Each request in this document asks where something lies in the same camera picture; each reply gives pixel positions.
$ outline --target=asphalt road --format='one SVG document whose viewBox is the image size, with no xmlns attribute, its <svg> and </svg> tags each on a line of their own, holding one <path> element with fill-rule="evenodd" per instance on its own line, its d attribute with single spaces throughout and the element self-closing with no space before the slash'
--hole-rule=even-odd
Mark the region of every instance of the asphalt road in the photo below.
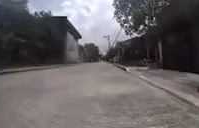
<svg viewBox="0 0 199 128">
<path fill-rule="evenodd" d="M 199 128 L 199 109 L 91 63 L 0 76 L 0 128 Z"/>
</svg>

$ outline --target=concrete sidewalk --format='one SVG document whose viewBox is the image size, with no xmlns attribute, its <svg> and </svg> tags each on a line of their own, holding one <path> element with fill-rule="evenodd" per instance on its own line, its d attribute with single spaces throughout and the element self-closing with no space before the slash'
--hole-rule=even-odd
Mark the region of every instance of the concrete sidewalk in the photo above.
<svg viewBox="0 0 199 128">
<path fill-rule="evenodd" d="M 115 65 L 147 83 L 199 108 L 199 75 L 168 70 Z"/>
<path fill-rule="evenodd" d="M 76 64 L 57 64 L 57 65 L 50 65 L 50 66 L 33 66 L 33 67 L 22 67 L 22 68 L 11 68 L 11 69 L 2 69 L 0 70 L 0 75 L 4 74 L 11 74 L 11 73 L 18 73 L 18 72 L 27 72 L 27 71 L 34 71 L 34 70 L 44 70 L 50 68 L 60 68 L 60 67 L 67 67 Z"/>
</svg>

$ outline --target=utility pole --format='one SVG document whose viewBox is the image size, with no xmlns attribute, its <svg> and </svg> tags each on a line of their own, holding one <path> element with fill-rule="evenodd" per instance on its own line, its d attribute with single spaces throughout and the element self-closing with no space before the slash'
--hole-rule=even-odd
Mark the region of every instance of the utility pole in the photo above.
<svg viewBox="0 0 199 128">
<path fill-rule="evenodd" d="M 105 39 L 108 40 L 108 51 L 111 49 L 111 40 L 110 40 L 110 36 L 107 35 L 107 36 L 104 36 Z"/>
</svg>

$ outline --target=roof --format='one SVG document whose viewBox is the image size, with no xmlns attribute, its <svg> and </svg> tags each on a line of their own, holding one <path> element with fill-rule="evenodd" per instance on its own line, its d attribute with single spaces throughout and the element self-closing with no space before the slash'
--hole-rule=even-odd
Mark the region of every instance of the roof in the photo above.
<svg viewBox="0 0 199 128">
<path fill-rule="evenodd" d="M 78 32 L 78 30 L 72 25 L 72 23 L 68 20 L 67 16 L 54 16 L 56 19 L 63 20 L 68 26 L 68 31 L 77 39 L 82 39 L 82 35 Z"/>
</svg>

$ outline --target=wall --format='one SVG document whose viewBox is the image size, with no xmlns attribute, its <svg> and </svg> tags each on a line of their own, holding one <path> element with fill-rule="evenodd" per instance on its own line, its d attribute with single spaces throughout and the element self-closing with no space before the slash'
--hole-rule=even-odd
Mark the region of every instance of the wall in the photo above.
<svg viewBox="0 0 199 128">
<path fill-rule="evenodd" d="M 65 60 L 66 63 L 77 63 L 79 61 L 78 41 L 70 32 L 67 32 Z"/>
</svg>

